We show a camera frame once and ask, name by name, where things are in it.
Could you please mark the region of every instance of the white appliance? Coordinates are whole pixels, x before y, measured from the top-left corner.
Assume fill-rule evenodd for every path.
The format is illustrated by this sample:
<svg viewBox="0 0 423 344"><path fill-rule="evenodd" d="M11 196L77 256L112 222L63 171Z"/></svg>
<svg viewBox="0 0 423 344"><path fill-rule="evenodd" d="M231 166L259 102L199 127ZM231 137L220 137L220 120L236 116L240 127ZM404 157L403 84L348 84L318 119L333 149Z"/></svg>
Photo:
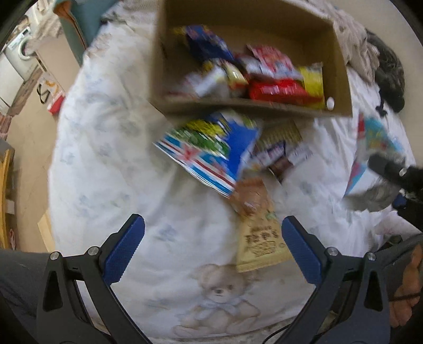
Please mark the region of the white appliance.
<svg viewBox="0 0 423 344"><path fill-rule="evenodd" d="M4 53L19 75L26 81L37 67L37 59L25 56L23 49L31 37L31 28L25 27L7 46Z"/></svg>
<svg viewBox="0 0 423 344"><path fill-rule="evenodd" d="M0 54L0 98L8 105L12 105L24 79L13 68L4 53Z"/></svg>
<svg viewBox="0 0 423 344"><path fill-rule="evenodd" d="M0 98L0 114L6 115L9 111L9 106Z"/></svg>

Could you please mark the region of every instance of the teddy bear print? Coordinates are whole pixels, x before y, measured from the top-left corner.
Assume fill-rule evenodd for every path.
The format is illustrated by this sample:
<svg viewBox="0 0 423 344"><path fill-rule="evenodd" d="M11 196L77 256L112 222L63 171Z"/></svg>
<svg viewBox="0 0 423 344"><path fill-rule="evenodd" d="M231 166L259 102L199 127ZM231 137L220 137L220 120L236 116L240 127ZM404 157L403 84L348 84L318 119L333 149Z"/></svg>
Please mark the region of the teddy bear print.
<svg viewBox="0 0 423 344"><path fill-rule="evenodd" d="M242 298L254 280L253 273L239 273L235 265L207 264L193 277L201 287L203 301L181 319L173 332L182 338L213 334L239 334L250 331L260 311Z"/></svg>

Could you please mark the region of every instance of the blue snack bag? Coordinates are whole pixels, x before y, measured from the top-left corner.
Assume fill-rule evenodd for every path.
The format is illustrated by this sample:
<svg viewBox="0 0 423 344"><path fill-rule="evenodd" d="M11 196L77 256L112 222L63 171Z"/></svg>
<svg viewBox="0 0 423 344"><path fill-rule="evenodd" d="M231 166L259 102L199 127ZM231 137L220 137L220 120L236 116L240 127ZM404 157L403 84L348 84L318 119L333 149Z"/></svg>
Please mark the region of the blue snack bag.
<svg viewBox="0 0 423 344"><path fill-rule="evenodd" d="M260 133L255 121L227 109L174 128L154 145L202 183L230 197Z"/></svg>
<svg viewBox="0 0 423 344"><path fill-rule="evenodd" d="M205 25L181 26L175 28L174 32L184 37L192 56L201 63L211 58L223 58L231 63L235 62L225 41Z"/></svg>

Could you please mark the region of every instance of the tile floor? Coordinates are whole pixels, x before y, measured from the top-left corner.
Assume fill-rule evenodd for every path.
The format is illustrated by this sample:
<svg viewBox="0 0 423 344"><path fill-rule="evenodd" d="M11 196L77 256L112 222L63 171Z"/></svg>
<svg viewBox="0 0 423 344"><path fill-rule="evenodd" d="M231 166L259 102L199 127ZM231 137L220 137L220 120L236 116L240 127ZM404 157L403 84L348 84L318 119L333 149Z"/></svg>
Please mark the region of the tile floor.
<svg viewBox="0 0 423 344"><path fill-rule="evenodd" d="M47 178L56 141L57 120L40 103L36 89L9 128L15 149L13 180L17 249L45 252L38 221L48 208Z"/></svg>

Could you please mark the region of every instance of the person's leg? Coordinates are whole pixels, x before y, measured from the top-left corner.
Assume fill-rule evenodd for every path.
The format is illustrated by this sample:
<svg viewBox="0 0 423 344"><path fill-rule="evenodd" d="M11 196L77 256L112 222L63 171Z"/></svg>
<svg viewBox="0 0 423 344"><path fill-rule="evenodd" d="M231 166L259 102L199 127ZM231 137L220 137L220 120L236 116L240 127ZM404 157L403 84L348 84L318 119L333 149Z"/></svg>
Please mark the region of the person's leg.
<svg viewBox="0 0 423 344"><path fill-rule="evenodd" d="M48 253L0 249L0 292L33 337L36 336L38 295L48 257Z"/></svg>

